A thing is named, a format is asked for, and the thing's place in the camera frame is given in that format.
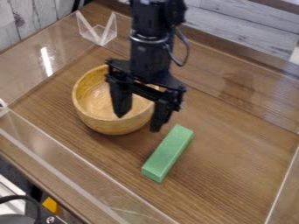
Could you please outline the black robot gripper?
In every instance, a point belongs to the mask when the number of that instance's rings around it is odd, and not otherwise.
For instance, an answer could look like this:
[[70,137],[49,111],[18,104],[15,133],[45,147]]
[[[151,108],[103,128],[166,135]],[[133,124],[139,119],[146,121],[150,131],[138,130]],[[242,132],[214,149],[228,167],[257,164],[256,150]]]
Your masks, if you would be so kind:
[[133,108],[134,95],[154,102],[153,132],[169,123],[183,103],[186,85],[171,74],[171,62],[183,67],[174,57],[174,35],[163,38],[131,37],[130,59],[107,59],[107,83],[114,112],[122,118]]

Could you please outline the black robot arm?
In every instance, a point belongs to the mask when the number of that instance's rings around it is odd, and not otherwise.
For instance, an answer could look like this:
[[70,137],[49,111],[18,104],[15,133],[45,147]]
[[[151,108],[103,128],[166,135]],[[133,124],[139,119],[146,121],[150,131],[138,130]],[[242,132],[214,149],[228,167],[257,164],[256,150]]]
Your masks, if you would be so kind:
[[186,84],[171,74],[171,64],[185,66],[174,57],[174,40],[185,39],[179,25],[185,22],[185,0],[130,0],[133,26],[130,59],[109,59],[106,81],[114,112],[125,116],[133,108],[133,96],[154,102],[151,131],[169,123],[182,108]]

